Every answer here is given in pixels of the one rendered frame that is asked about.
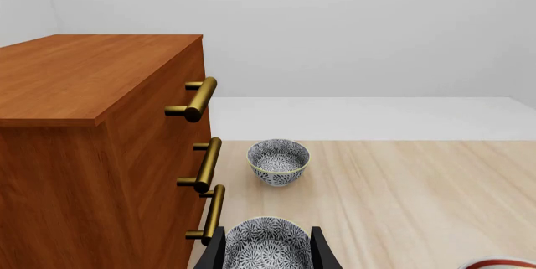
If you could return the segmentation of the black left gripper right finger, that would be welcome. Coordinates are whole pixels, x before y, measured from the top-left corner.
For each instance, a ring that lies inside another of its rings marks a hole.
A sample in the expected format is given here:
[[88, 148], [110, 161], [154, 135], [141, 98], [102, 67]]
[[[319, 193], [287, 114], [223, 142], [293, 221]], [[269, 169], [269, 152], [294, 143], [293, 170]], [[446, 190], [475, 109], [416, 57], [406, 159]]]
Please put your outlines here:
[[314, 269], [342, 269], [319, 226], [312, 227], [310, 246]]

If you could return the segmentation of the wooden cabinet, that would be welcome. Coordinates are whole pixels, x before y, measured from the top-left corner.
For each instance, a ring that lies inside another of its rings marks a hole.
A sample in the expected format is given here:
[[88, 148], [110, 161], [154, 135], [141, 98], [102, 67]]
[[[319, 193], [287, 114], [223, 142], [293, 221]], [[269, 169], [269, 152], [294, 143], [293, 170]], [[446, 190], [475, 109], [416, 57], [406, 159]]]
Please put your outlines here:
[[172, 269], [175, 134], [198, 34], [0, 48], [0, 269]]

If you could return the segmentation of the black white patterned bowl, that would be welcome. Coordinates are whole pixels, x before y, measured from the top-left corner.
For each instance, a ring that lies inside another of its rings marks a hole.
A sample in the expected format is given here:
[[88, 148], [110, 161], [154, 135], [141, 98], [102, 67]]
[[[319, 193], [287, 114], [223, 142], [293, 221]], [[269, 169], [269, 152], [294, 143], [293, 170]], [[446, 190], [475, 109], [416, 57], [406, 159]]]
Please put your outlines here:
[[309, 150], [299, 142], [270, 139], [257, 142], [246, 153], [253, 173], [264, 183], [284, 187], [298, 180], [310, 163]]
[[310, 236], [295, 223], [262, 216], [225, 235], [222, 269], [313, 269]]

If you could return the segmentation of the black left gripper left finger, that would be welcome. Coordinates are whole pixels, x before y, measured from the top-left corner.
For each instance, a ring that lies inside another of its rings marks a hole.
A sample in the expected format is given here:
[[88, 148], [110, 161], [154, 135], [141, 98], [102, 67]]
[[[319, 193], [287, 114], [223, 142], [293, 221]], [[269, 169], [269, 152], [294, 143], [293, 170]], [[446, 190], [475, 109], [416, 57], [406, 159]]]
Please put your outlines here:
[[195, 265], [195, 269], [223, 269], [225, 247], [225, 229], [219, 226]]

